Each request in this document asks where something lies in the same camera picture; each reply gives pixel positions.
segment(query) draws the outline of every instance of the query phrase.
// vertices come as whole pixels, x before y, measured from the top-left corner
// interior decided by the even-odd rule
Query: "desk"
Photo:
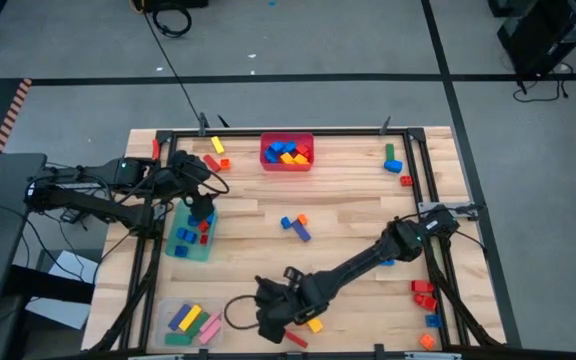
[[[133,130],[127,156],[149,157],[155,130]],[[425,128],[436,186],[443,202],[467,201],[468,195],[452,133],[449,127]],[[370,246],[387,221],[395,215],[415,212],[411,188],[402,187],[398,176],[382,165],[385,144],[394,143],[396,157],[406,159],[401,136],[321,136],[315,138],[316,161],[308,173],[269,173],[259,165],[257,137],[221,137],[224,156],[216,156],[209,138],[184,138],[178,149],[202,156],[228,157],[232,169],[220,175],[231,191],[216,200],[219,222],[215,244],[207,263],[183,261],[162,255],[152,329],[156,308],[165,297],[228,300],[241,294],[254,294],[255,275],[279,280],[286,266],[304,273],[330,269]],[[418,169],[422,160],[413,150]],[[426,184],[423,171],[420,183]],[[408,173],[404,166],[402,175]],[[216,181],[210,184],[218,187]],[[422,187],[424,200],[428,190]],[[313,239],[304,244],[291,231],[284,231],[279,220],[304,213]],[[164,235],[168,234],[173,214],[169,215]],[[476,224],[460,220],[460,230],[478,238]],[[105,251],[126,234],[121,225],[108,231]],[[461,297],[479,322],[499,341],[504,334],[488,268],[477,244],[453,236],[452,257]],[[108,256],[99,270],[90,318],[82,349],[95,344],[112,324],[125,304],[135,239],[128,239]],[[412,301],[410,280],[427,279],[423,257],[394,267],[378,267],[344,287],[320,316],[324,330],[311,334],[307,328],[288,329],[303,336],[312,352],[372,351],[383,343],[388,351],[421,349],[423,333],[437,339],[437,331],[425,326],[428,314]],[[444,298],[452,343],[457,333],[452,310]],[[233,322],[254,322],[254,305],[241,303],[231,308]],[[142,310],[133,320],[130,345],[137,345]],[[149,352],[161,352],[148,343]],[[273,344],[255,330],[236,331],[227,327],[223,342],[211,352],[301,351],[284,341]]]

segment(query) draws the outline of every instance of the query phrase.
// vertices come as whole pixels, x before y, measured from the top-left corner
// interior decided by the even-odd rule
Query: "pink block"
[[[214,323],[215,320],[219,319],[219,317],[221,317],[221,313],[214,313],[214,314],[212,314],[212,315],[208,318],[208,320],[206,320],[206,322],[205,322],[203,325],[201,325],[201,328],[199,328],[199,332],[200,332],[200,333],[203,333],[203,332],[205,332],[206,330],[208,330],[208,328],[210,327],[210,325],[212,325],[212,323]]]
[[[206,329],[206,331],[203,332],[203,334],[199,335],[199,341],[202,344],[207,344],[208,341],[217,334],[219,328],[221,328],[221,320],[217,319],[208,327],[208,329]]]

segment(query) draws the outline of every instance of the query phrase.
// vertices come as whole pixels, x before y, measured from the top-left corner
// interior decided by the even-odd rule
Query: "white paper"
[[[92,277],[95,273],[95,269],[97,268],[97,263],[85,259],[81,256],[78,258],[79,261],[84,264],[83,271],[81,270],[81,265],[77,261],[75,254],[69,251],[62,251],[57,258],[57,263],[64,269],[77,275],[79,275],[81,272],[81,277],[84,279],[84,281],[91,284],[93,280]],[[79,280],[78,277],[68,274],[55,264],[52,265],[52,268],[48,273],[67,279]],[[39,299],[29,302],[28,305],[26,305],[26,310],[48,319],[60,322],[72,328],[81,329],[88,319],[88,314],[90,313],[90,305],[61,300]]]

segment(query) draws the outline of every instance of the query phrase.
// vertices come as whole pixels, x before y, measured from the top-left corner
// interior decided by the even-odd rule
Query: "black computer tower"
[[[517,74],[548,74],[576,46],[576,0],[534,0],[497,36]]]

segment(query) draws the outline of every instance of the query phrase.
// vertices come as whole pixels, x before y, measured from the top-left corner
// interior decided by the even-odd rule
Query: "red plastic bowl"
[[[294,141],[299,144],[308,146],[310,149],[310,154],[308,156],[308,164],[282,164],[282,163],[269,163],[264,156],[264,151],[268,149],[270,144],[281,141],[288,142]],[[261,134],[261,148],[259,151],[259,161],[261,166],[266,171],[308,171],[312,168],[312,164],[315,162],[315,138],[310,133],[263,133]]]

